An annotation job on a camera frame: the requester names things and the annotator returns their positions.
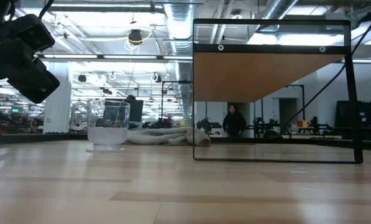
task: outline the ceiling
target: ceiling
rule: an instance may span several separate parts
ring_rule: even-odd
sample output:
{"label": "ceiling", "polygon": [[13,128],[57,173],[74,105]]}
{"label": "ceiling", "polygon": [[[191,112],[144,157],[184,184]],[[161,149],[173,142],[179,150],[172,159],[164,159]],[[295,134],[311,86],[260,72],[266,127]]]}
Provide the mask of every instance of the ceiling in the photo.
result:
{"label": "ceiling", "polygon": [[[82,3],[83,7],[71,4]],[[56,0],[52,8],[44,16],[47,29],[53,34],[56,44],[43,52],[43,54],[115,54],[115,55],[171,55],[173,54],[173,38],[167,27],[167,15],[163,11],[162,3],[184,3],[185,0],[161,0],[153,1],[156,12],[141,12],[143,7],[148,7],[149,1],[77,1]],[[229,1],[225,1],[223,13],[218,16],[220,0],[193,1],[196,6],[197,18],[226,17],[226,9]],[[253,15],[265,9],[267,1],[234,1],[232,11],[243,19],[250,19]],[[110,7],[112,4],[121,4],[120,9]],[[320,16],[331,12],[358,11],[371,6],[371,0],[353,1],[307,1],[300,0],[292,7],[288,15],[314,15]],[[16,11],[16,17],[25,14],[38,14],[40,8],[22,7]],[[127,35],[131,30],[139,29],[144,39],[141,45],[129,43]],[[209,42],[213,27],[200,26],[194,35],[200,42]],[[223,36],[225,44],[246,44],[249,40],[247,27],[227,26]],[[145,110],[157,116],[160,111],[161,83],[154,81],[155,75],[160,75],[163,81],[177,81],[178,64],[176,62],[70,62],[70,73],[73,75],[72,101],[86,101],[100,97],[125,97],[134,95],[147,101]],[[87,77],[86,82],[79,81],[79,75]],[[0,101],[7,99],[10,103],[26,102],[24,97],[10,88],[4,80],[0,80]],[[107,95],[103,92],[104,87],[112,92]],[[184,94],[191,96],[191,88],[188,85],[185,90],[178,84],[172,85],[165,95],[165,113],[183,115],[181,112]],[[44,104],[40,104],[37,111],[42,111]]]}

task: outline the wooden board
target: wooden board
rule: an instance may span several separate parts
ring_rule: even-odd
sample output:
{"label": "wooden board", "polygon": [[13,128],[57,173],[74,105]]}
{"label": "wooden board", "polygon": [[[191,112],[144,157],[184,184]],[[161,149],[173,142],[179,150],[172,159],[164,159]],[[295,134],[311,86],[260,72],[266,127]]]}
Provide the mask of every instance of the wooden board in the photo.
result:
{"label": "wooden board", "polygon": [[342,57],[195,53],[195,101],[255,102]]}

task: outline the white cloth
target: white cloth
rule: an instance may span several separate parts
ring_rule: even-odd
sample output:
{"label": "white cloth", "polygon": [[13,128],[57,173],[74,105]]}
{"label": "white cloth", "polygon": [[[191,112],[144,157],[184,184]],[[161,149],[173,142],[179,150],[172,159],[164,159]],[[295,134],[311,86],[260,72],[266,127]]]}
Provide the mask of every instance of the white cloth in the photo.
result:
{"label": "white cloth", "polygon": [[[184,143],[192,144],[192,128],[162,128],[129,130],[127,140],[136,144],[169,144],[179,145]],[[202,146],[210,142],[207,134],[195,129],[195,144]]]}

